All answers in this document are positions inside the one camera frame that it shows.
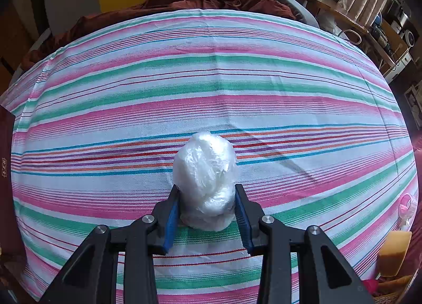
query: bed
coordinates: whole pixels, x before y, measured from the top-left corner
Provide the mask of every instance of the bed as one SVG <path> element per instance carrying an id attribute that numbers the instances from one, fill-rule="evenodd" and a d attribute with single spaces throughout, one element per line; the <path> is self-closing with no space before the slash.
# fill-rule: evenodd
<path id="1" fill-rule="evenodd" d="M 38 62 L 0 104 L 16 116 L 21 284 L 36 299 L 92 228 L 128 225 L 168 196 L 174 155 L 199 131 L 234 145 L 250 200 L 286 225 L 320 225 L 362 279 L 398 228 L 400 196 L 418 196 L 406 125 L 377 68 L 284 18 L 191 9 L 115 24 Z M 254 303 L 261 261 L 236 222 L 180 226 L 154 258 L 159 301 Z M 292 274 L 296 303 L 295 255 Z"/>

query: plastic wrap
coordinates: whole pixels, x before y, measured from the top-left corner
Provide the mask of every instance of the plastic wrap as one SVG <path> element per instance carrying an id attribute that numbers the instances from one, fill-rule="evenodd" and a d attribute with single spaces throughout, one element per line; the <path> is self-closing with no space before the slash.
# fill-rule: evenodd
<path id="1" fill-rule="evenodd" d="M 173 182 L 181 191 L 184 224 L 220 231 L 234 218 L 236 154 L 226 139 L 199 132 L 180 149 L 173 162 Z"/>

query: brown blanket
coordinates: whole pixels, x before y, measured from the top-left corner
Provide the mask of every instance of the brown blanket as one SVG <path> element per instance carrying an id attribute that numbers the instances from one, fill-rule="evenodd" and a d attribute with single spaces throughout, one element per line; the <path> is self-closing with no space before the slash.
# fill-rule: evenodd
<path id="1" fill-rule="evenodd" d="M 154 13 L 182 9 L 232 9 L 296 20 L 288 6 L 275 0 L 147 0 L 143 4 L 127 9 L 81 17 L 72 29 L 62 35 L 51 36 L 38 50 L 32 50 L 26 54 L 21 67 L 24 71 L 27 71 L 35 63 L 55 52 L 58 48 L 101 28 Z"/>

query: blue stripe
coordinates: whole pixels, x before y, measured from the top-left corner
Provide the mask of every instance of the blue stripe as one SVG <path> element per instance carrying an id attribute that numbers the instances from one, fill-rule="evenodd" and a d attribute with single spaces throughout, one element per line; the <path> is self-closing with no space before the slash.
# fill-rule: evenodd
<path id="1" fill-rule="evenodd" d="M 364 143 L 364 144 L 357 144 L 357 145 L 354 145 L 354 146 L 346 146 L 346 147 L 341 147 L 341 148 L 336 148 L 336 149 L 314 151 L 312 153 L 297 154 L 297 155 L 292 155 L 292 156 L 280 156 L 280 157 L 274 157 L 274 158 L 271 158 L 271 159 L 261 159 L 261 160 L 252 160 L 252 161 L 240 161 L 240 162 L 237 162 L 237 164 L 240 166 L 240 165 L 250 165 L 250 164 L 253 164 L 253 163 L 265 163 L 265 162 L 272 162 L 272 161 L 297 159 L 299 157 L 306 157 L 306 156 L 312 156 L 312 155 L 320 155 L 320 154 L 325 154 L 325 153 L 331 153 L 333 151 L 340 151 L 340 150 L 345 150 L 345 149 L 370 146 L 372 144 L 379 144 L 379 143 L 390 142 L 390 141 L 394 141 L 394 140 L 399 140 L 401 138 L 406 138 L 407 139 L 408 137 L 407 136 L 396 137 L 396 138 L 390 138 L 388 140 L 381 140 L 381 141 L 376 141 L 376 142 L 368 142 L 368 143 Z"/>
<path id="2" fill-rule="evenodd" d="M 291 128 L 318 128 L 318 127 L 348 127 L 348 126 L 362 126 L 362 127 L 398 127 L 398 128 L 404 128 L 403 125 L 398 124 L 366 124 L 366 123 L 347 123 L 347 124 L 303 124 L 303 125 L 285 125 L 281 127 L 266 127 L 266 128 L 245 128 L 245 129 L 224 129 L 224 130 L 213 130 L 211 131 L 211 134 L 221 134 L 226 132 L 245 132 L 245 131 L 266 131 L 266 130 L 278 130 L 278 129 L 291 129 Z M 93 147 L 93 146 L 104 146 L 107 144 L 114 144 L 114 143 L 122 143 L 122 142 L 133 142 L 133 141 L 142 141 L 142 140 L 153 140 L 156 138 L 171 138 L 171 137 L 186 137 L 186 136 L 192 136 L 193 134 L 196 134 L 197 132 L 186 132 L 186 133 L 180 133 L 180 134 L 167 134 L 167 135 L 156 135 L 156 136 L 147 136 L 147 137 L 136 137 L 136 138 L 125 138 L 122 140 L 111 140 L 106 142 L 95 142 L 90 144 L 78 144 L 74 146 L 69 147 L 58 147 L 58 148 L 49 148 L 49 149 L 33 149 L 33 150 L 27 150 L 24 153 L 16 153 L 12 152 L 12 155 L 23 155 L 26 153 L 40 153 L 45 151 L 58 151 L 58 150 L 67 150 L 67 149 L 76 149 L 76 148 L 84 148 L 84 147 Z"/>
<path id="3" fill-rule="evenodd" d="M 326 153 L 331 153 L 331 152 L 345 150 L 345 149 L 364 147 L 364 146 L 369 146 L 369 145 L 372 145 L 372 144 L 390 142 L 390 141 L 394 141 L 394 140 L 399 140 L 401 138 L 407 138 L 407 136 L 396 137 L 396 138 L 392 138 L 392 139 L 389 139 L 389 140 L 369 142 L 369 143 L 365 143 L 365 144 L 358 144 L 356 146 L 347 146 L 347 147 L 341 147 L 341 148 L 336 148 L 336 149 L 316 151 L 316 152 L 313 152 L 313 153 L 298 154 L 298 155 L 292 155 L 292 156 L 280 156 L 280 157 L 275 157 L 275 158 L 271 158 L 271 159 L 241 161 L 241 162 L 237 162 L 237 165 L 242 166 L 242 165 L 250 165 L 250 164 L 253 164 L 253 163 L 267 163 L 267 162 L 280 161 L 280 160 L 297 159 L 297 158 L 300 158 L 300 157 L 326 154 Z M 103 176 L 103 175 L 124 175 L 124 174 L 145 174 L 145 173 L 171 173 L 171 172 L 173 172 L 173 170 L 172 170 L 172 168 L 161 168 L 161 169 L 128 170 L 128 171 L 102 172 L 102 173 L 57 173 L 57 174 L 54 174 L 54 173 L 19 172 L 19 171 L 16 171 L 16 170 L 12 170 L 11 172 L 16 173 L 16 174 L 44 175 L 44 176 Z"/>

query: yellow sponge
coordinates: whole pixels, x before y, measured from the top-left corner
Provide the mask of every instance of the yellow sponge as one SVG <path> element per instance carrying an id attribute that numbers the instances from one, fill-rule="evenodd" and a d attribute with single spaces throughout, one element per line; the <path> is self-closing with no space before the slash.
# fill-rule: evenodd
<path id="1" fill-rule="evenodd" d="M 400 270 L 407 249 L 411 231 L 390 231 L 378 252 L 377 267 L 383 277 L 395 277 Z"/>

